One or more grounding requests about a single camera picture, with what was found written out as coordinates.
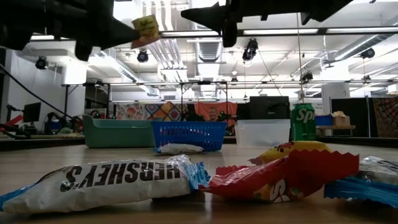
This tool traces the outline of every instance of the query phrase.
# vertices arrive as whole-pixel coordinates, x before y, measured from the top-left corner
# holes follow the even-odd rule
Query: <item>table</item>
[[[353,136],[353,130],[356,128],[355,125],[351,126],[317,126],[317,129],[321,131],[321,137],[325,137],[326,130],[349,130],[349,135]]]
[[[396,149],[329,144],[341,152],[374,155],[398,161]],[[203,161],[210,175],[219,166],[249,165],[248,159],[268,147],[238,148],[192,155]],[[29,185],[63,166],[121,159],[155,159],[151,149],[88,149],[86,146],[53,147],[0,152],[0,195]],[[212,194],[147,200],[68,214],[13,215],[0,212],[0,223],[398,223],[398,212],[377,203],[324,199],[320,190],[299,202],[280,204],[236,202]]]

